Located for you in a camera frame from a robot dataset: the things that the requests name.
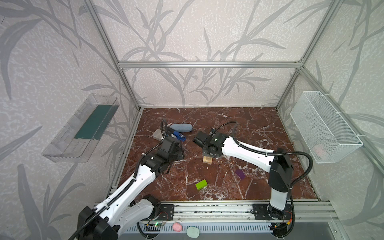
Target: transparent acrylic shelf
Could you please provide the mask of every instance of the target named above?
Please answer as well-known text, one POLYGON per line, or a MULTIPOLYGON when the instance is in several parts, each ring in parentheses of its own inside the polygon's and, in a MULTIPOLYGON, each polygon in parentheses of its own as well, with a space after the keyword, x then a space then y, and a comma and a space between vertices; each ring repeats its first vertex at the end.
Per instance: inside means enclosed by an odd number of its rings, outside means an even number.
POLYGON ((118 107, 116 97, 91 93, 42 155, 53 162, 87 162, 118 107))
POLYGON ((338 162, 362 146, 340 112, 319 91, 303 92, 291 117, 317 163, 338 162))

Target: clear plastic tray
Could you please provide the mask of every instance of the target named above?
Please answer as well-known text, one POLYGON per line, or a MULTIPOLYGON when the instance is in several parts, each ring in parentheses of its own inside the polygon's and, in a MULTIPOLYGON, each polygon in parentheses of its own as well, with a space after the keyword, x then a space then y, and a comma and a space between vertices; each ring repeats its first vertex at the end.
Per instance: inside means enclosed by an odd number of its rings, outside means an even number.
POLYGON ((43 156, 53 162, 87 162, 118 107, 116 97, 91 93, 43 156))

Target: wire mesh basket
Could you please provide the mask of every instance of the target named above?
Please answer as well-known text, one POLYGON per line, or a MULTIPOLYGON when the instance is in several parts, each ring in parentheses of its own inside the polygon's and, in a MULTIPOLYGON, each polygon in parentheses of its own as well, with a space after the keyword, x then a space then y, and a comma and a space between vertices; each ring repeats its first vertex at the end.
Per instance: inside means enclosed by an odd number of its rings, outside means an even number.
POLYGON ((317 163, 338 162, 362 146, 340 112, 319 91, 303 92, 291 117, 317 163))

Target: white robotic arm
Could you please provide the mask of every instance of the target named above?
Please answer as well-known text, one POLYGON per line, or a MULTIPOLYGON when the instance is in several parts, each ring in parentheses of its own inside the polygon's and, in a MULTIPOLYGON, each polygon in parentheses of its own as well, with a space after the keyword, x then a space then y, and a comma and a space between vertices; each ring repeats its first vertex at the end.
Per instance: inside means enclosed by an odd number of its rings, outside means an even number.
POLYGON ((157 152, 145 155, 139 162, 137 171, 113 194, 94 209, 85 207, 80 212, 78 230, 84 225, 86 227, 79 231, 77 239, 116 240, 133 224, 146 218, 158 217, 160 201, 151 195, 145 196, 134 206, 130 207, 130 204, 157 176, 167 169, 169 171, 174 161, 182 159, 184 153, 180 141, 174 137, 166 137, 157 152))
POLYGON ((269 156, 268 153, 273 153, 274 150, 262 149, 243 142, 236 143, 233 137, 214 130, 210 135, 201 131, 198 132, 194 138, 194 143, 202 148, 204 156, 221 157, 227 155, 237 157, 269 172, 268 183, 271 187, 271 198, 268 210, 270 215, 276 218, 284 214, 285 205, 290 195, 289 185, 293 173, 289 158, 269 156), (253 150, 265 152, 265 154, 246 150, 240 147, 240 144, 253 150))
MULTIPOLYGON (((281 219, 287 197, 290 196, 289 185, 293 167, 289 158, 268 155, 274 151, 237 142, 232 137, 219 132, 210 135, 199 132, 194 138, 194 143, 202 148, 204 156, 237 157, 269 172, 268 184, 272 192, 270 204, 267 206, 268 215, 273 219, 281 219), (265 154, 246 150, 240 147, 240 144, 265 154)), ((160 201, 150 195, 145 196, 135 206, 129 207, 129 205, 157 176, 169 170, 172 162, 183 158, 180 141, 173 137, 166 137, 158 151, 155 154, 145 155, 139 162, 137 171, 135 170, 135 173, 113 194, 94 209, 86 207, 81 211, 78 218, 78 233, 74 235, 79 240, 115 240, 133 224, 146 218, 158 217, 160 201)))

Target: enclosure wall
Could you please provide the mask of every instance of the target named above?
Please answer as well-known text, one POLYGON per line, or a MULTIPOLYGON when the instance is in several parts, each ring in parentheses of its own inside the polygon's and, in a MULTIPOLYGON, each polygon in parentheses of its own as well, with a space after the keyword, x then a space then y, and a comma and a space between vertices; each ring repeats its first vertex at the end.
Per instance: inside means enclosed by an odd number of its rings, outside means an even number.
MULTIPOLYGON (((299 61, 330 0, 95 0, 122 61, 299 61)), ((125 68, 142 106, 275 106, 292 69, 125 68)))
MULTIPOLYGON (((381 153, 384 149, 383 16, 383 1, 344 1, 305 64, 381 153)), ((303 91, 313 90, 317 91, 299 75, 279 109, 295 149, 305 152, 309 150, 290 112, 303 91)), ((382 239, 384 179, 363 149, 337 163, 315 163, 310 178, 318 196, 332 202, 350 239, 382 239)))
POLYGON ((81 1, 31 2, 0 3, 0 239, 66 239, 104 199, 137 111, 81 1), (120 106, 89 161, 43 157, 90 93, 120 106))

